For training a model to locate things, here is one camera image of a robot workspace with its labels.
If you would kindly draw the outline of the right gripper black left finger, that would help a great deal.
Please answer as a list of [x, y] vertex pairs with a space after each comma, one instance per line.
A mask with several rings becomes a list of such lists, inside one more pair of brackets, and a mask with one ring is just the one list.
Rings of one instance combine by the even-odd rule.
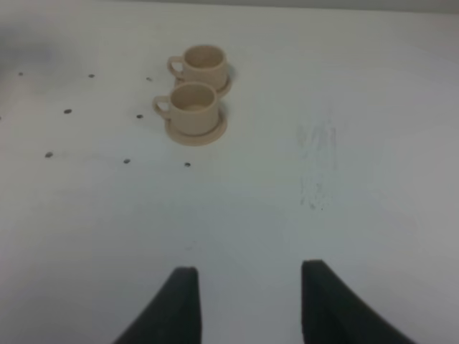
[[178, 267], [116, 343], [202, 342], [199, 273]]

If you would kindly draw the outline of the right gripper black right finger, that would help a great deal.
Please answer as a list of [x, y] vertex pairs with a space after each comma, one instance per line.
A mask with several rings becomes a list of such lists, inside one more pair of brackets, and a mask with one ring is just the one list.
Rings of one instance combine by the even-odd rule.
[[321, 260], [301, 266], [304, 343], [411, 343], [361, 300]]

